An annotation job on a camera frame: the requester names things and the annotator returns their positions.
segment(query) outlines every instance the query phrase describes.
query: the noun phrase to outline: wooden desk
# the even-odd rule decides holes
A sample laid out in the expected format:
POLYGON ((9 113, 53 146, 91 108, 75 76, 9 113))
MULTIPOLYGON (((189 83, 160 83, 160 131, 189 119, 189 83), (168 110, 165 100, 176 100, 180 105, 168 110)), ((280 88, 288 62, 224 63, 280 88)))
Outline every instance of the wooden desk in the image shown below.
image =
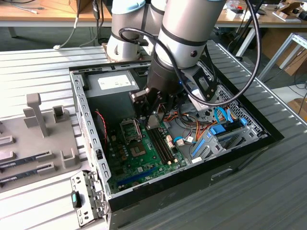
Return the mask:
MULTIPOLYGON (((240 5, 242 6, 243 9, 247 8, 247 5, 243 1, 241 1, 240 5)), ((272 14, 273 12, 275 12, 274 10, 265 9, 265 12, 266 12, 266 15, 261 15, 258 19, 260 28, 307 28, 307 21, 301 20, 301 23, 286 23, 283 20, 277 18, 276 16, 272 14)), ((223 10, 215 26, 217 27, 239 27, 241 22, 242 22, 241 18, 230 19, 227 16, 227 11, 223 10)), ((249 27, 252 27, 252 29, 250 30, 244 42, 242 43, 240 49, 236 53, 236 56, 238 57, 243 56, 247 47, 249 46, 249 44, 251 43, 251 41, 256 35, 255 29, 253 28, 253 23, 251 23, 249 27)))
MULTIPOLYGON (((247 8, 245 2, 241 1, 240 6, 243 9, 247 8)), ((280 28, 307 28, 307 21, 302 21, 301 23, 286 23, 283 20, 277 18, 272 13, 274 10, 264 9, 266 15, 261 15, 258 19, 259 26, 262 28, 272 28, 272 27, 280 27, 280 28)), ((220 17, 217 20, 216 26, 218 27, 235 27, 240 25, 242 22, 241 18, 230 19, 227 17, 227 11, 223 10, 220 14, 220 17)), ((243 22, 243 26, 246 24, 247 20, 245 19, 243 22)))
MULTIPOLYGON (((25 4, 26 6, 39 6, 40 0, 25 4)), ((243 9, 246 9, 247 6, 245 2, 241 1, 240 4, 243 9)), ((39 14, 33 14, 20 10, 16 7, 13 7, 9 3, 0 1, 0 26, 9 27, 11 34, 13 34, 12 27, 72 27, 76 15, 74 13, 69 13, 65 11, 59 11, 52 8, 45 7, 45 10, 37 10, 39 14)), ((302 21, 301 23, 285 23, 281 19, 274 16, 272 13, 273 10, 266 9, 266 15, 262 15, 259 18, 259 24, 262 28, 307 28, 307 22, 302 21)), ((104 27, 110 27, 112 16, 104 7, 105 22, 104 27)), ((216 27, 239 27, 241 24, 241 18, 230 19, 227 16, 226 10, 221 12, 221 15, 216 22, 216 27)), ((96 26, 96 22, 92 13, 92 6, 89 4, 80 14, 78 26, 96 26)), ((237 52, 236 56, 242 56, 246 51, 248 45, 255 36, 255 30, 251 29, 247 35, 244 43, 237 52)))
MULTIPOLYGON (((24 4, 26 7, 42 7, 40 0, 24 4)), ((9 3, 0 1, 0 26, 3 27, 72 27, 76 14, 45 7, 44 10, 36 10, 38 14, 20 10, 9 3)), ((104 27, 110 27, 112 16, 104 6, 104 27)), ((78 26, 96 26, 92 12, 92 4, 89 3, 80 13, 78 26)))

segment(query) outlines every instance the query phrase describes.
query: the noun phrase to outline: floor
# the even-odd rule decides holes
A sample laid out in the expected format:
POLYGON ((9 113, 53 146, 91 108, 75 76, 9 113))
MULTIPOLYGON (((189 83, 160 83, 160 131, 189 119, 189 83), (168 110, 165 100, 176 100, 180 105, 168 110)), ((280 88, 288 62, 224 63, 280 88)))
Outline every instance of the floor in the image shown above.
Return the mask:
MULTIPOLYGON (((0 27, 0 51, 14 51, 14 50, 31 50, 31 49, 50 49, 54 45, 62 44, 71 33, 71 28, 66 27, 16 27, 17 38, 11 38, 10 33, 6 27, 0 27)), ((66 47, 77 47, 93 38, 93 31, 88 27, 79 27, 72 39, 67 43, 66 47)), ((102 28, 100 31, 100 41, 105 42, 111 34, 110 28, 102 28)), ((221 43, 227 47, 231 38, 225 35, 211 34, 210 37, 216 43, 221 43)), ((248 49, 244 54, 243 64, 249 69, 253 69, 256 60, 257 51, 255 49, 248 49)), ((259 72, 266 66, 270 60, 262 55, 261 66, 259 72)), ((294 78, 289 76, 286 72, 281 71, 278 66, 274 66, 267 78, 276 75, 272 80, 267 82, 271 89, 280 88, 294 84, 294 78)), ((307 81, 307 74, 298 76, 298 82, 307 81)))

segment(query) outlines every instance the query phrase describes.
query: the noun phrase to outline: motherboard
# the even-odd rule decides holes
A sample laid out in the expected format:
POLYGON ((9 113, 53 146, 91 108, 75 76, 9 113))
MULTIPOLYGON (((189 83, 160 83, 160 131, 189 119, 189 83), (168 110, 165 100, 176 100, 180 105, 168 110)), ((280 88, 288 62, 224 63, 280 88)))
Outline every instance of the motherboard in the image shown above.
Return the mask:
POLYGON ((163 123, 148 130, 136 120, 127 119, 110 129, 107 152, 112 175, 108 183, 112 193, 187 165, 163 123))

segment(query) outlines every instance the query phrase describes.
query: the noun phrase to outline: white label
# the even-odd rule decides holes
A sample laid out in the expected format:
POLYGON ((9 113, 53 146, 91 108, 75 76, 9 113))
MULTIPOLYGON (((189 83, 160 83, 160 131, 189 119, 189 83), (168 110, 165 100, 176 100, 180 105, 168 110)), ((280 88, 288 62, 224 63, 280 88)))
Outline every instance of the white label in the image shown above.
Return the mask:
POLYGON ((187 141, 188 142, 192 142, 193 141, 193 137, 188 137, 187 141))
POLYGON ((16 177, 16 176, 15 176, 15 177, 8 178, 8 179, 6 179, 6 180, 2 180, 2 181, 0 181, 0 183, 4 183, 4 182, 8 182, 8 181, 12 181, 12 180, 15 180, 15 179, 17 179, 17 177, 16 177))
POLYGON ((3 166, 0 166, 0 169, 4 169, 4 168, 6 168, 6 167, 13 166, 13 165, 15 165, 15 164, 16 164, 16 163, 5 164, 5 165, 3 165, 3 166))
POLYGON ((123 86, 131 85, 128 77, 126 75, 112 76, 106 78, 99 78, 98 83, 102 90, 108 90, 123 86))
POLYGON ((199 161, 201 161, 201 157, 197 157, 197 158, 193 159, 192 163, 194 164, 194 163, 199 162, 199 161))

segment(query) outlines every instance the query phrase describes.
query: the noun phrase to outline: blue pcie slot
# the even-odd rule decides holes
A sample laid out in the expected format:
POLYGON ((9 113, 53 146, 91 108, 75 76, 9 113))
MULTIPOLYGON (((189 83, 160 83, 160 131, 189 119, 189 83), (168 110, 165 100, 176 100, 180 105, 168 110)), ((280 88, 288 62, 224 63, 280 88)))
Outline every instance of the blue pcie slot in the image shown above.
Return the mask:
POLYGON ((195 156, 195 154, 198 152, 198 150, 200 150, 201 146, 205 143, 205 140, 202 139, 201 142, 199 143, 199 145, 197 146, 197 148, 194 150, 194 152, 192 152, 192 157, 195 156))
POLYGON ((145 176, 149 176, 150 174, 152 174, 152 172, 153 172, 155 169, 156 169, 156 167, 153 167, 153 168, 150 169, 150 170, 147 170, 147 171, 142 172, 142 173, 140 173, 140 174, 137 174, 137 175, 128 177, 128 178, 126 178, 126 179, 124 179, 124 180, 118 181, 118 182, 117 182, 117 185, 120 186, 120 185, 123 185, 123 184, 128 184, 128 183, 130 183, 130 182, 132 182, 132 181, 136 181, 136 180, 138 180, 138 179, 140 179, 140 178, 143 178, 143 177, 145 177, 145 176))

